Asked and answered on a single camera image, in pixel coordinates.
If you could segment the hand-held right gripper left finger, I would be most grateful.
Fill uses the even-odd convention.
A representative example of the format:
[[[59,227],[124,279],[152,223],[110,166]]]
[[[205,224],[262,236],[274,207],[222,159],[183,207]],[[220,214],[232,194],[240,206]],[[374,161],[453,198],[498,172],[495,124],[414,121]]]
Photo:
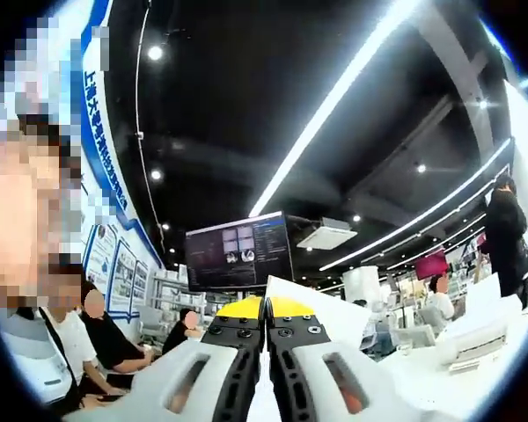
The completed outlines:
[[[68,421],[246,421],[260,378],[265,301],[224,306],[199,341],[185,341],[141,370],[111,404]]]

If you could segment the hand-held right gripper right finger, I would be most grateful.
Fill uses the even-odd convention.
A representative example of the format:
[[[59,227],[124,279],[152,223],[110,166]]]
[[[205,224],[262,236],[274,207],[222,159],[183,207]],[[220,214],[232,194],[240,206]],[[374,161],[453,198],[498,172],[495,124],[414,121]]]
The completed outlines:
[[[269,376],[282,421],[426,421],[367,356],[332,341],[311,308],[266,299]]]

